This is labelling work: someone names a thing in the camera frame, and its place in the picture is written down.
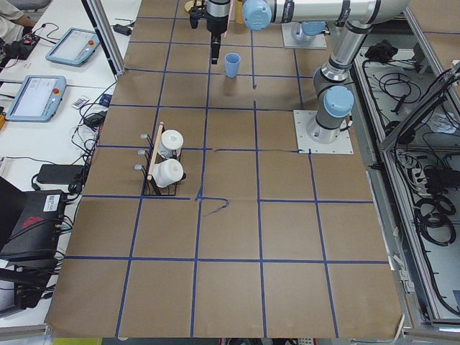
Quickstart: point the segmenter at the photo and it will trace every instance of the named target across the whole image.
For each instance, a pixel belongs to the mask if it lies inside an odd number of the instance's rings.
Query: person's arm
[[[34,27],[36,24],[33,20],[26,16],[22,16],[19,19],[12,19],[11,21],[23,27]]]

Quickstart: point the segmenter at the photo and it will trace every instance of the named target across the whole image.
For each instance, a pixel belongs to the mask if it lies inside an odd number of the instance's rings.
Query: yellow object
[[[56,338],[52,345],[101,345],[102,338]]]
[[[3,128],[3,125],[6,123],[5,115],[0,115],[0,129]]]
[[[187,2],[185,3],[184,9],[185,9],[185,11],[186,11],[187,13],[190,12],[190,10],[192,9],[192,7],[193,7],[193,2],[194,2],[194,0],[190,0],[190,1],[187,1]],[[197,2],[196,2],[197,6],[200,6],[202,3],[203,3],[202,0],[197,0]]]
[[[244,24],[242,0],[235,0],[235,22]]]

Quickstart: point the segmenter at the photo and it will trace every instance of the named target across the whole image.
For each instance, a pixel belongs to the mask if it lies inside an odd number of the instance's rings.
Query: sticker
[[[46,197],[45,207],[43,208],[43,212],[54,212],[58,209],[59,206],[59,194],[49,195]]]

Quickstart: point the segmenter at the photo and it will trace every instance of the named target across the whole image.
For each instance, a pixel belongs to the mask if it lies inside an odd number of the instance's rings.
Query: white cup
[[[183,176],[184,169],[177,160],[166,160],[153,167],[153,178],[160,188],[182,180]]]
[[[168,129],[161,134],[158,154],[164,158],[173,158],[173,151],[176,157],[180,155],[180,149],[184,145],[184,138],[181,133],[174,129]]]

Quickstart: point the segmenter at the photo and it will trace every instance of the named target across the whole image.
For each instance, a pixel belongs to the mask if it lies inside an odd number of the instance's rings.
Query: blue joint cap
[[[302,31],[307,36],[316,36],[326,28],[326,22],[303,22]]]
[[[329,115],[341,119],[350,114],[354,104],[354,96],[345,86],[333,86],[324,96],[324,109]]]
[[[264,0],[247,0],[243,5],[243,17],[250,30],[260,31],[272,21],[272,10]]]

